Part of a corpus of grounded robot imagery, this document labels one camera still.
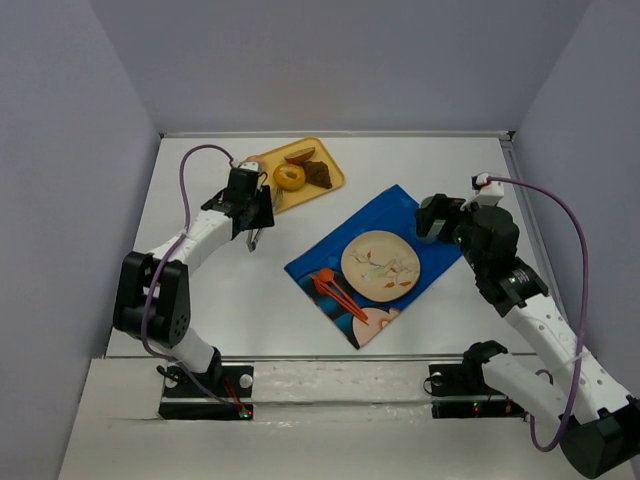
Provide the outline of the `metal serving tongs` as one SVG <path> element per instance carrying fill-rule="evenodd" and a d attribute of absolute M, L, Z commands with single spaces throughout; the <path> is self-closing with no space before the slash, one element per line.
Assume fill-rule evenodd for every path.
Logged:
<path fill-rule="evenodd" d="M 278 210 L 280 203 L 282 201 L 284 195 L 284 191 L 281 187 L 275 186 L 271 189 L 271 206 L 273 213 L 276 213 Z M 265 227 L 259 228 L 256 231 L 249 230 L 247 234 L 246 244 L 248 250 L 250 252 L 254 252 L 257 248 L 257 245 L 265 231 Z"/>

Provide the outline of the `green cup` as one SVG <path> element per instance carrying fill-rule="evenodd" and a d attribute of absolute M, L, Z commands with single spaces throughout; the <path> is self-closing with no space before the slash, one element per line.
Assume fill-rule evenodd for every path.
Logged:
<path fill-rule="evenodd" d="M 442 228 L 443 220 L 440 218 L 440 204 L 444 196 L 436 194 L 425 198 L 418 209 L 415 210 L 416 237 L 419 241 L 431 244 L 437 240 Z"/>

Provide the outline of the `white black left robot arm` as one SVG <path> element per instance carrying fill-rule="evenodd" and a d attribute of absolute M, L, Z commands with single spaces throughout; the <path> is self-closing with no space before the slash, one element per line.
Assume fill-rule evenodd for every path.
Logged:
<path fill-rule="evenodd" d="M 254 251 L 259 235 L 274 225 L 271 191 L 262 177 L 257 162 L 231 169 L 226 188 L 188 216 L 183 230 L 149 252 L 130 252 L 121 266 L 114 328 L 210 385 L 223 376 L 221 354 L 190 326 L 190 277 L 242 233 Z"/>

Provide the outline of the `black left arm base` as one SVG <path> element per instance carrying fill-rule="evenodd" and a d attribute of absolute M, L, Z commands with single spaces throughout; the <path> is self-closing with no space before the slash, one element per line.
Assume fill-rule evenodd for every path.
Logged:
<path fill-rule="evenodd" d="M 158 406 L 158 415 L 163 420 L 251 421 L 254 418 L 253 365 L 224 364 L 217 382 L 205 374 L 195 374 L 197 382 L 215 398 L 204 392 L 176 365 L 158 365 L 156 371 L 163 378 Z"/>

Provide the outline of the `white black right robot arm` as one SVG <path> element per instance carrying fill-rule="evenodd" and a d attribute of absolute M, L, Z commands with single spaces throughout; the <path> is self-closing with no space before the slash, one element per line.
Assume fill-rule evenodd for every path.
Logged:
<path fill-rule="evenodd" d="M 472 344 L 458 364 L 430 370 L 436 397 L 497 391 L 531 418 L 564 429 L 559 446 L 571 466 L 595 479 L 639 454 L 639 401 L 604 368 L 562 317 L 549 289 L 517 255 L 519 228 L 496 204 L 436 194 L 415 212 L 416 235 L 459 248 L 481 296 L 533 348 L 550 377 L 518 363 L 506 347 Z"/>

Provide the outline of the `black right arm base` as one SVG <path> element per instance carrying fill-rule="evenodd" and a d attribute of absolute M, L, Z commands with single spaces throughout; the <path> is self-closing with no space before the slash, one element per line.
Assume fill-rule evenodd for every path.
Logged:
<path fill-rule="evenodd" d="M 431 397 L 434 419 L 524 418 L 524 409 L 502 392 L 489 387 L 482 367 L 508 350 L 494 340 L 476 342 L 459 363 L 429 366 L 423 390 Z"/>

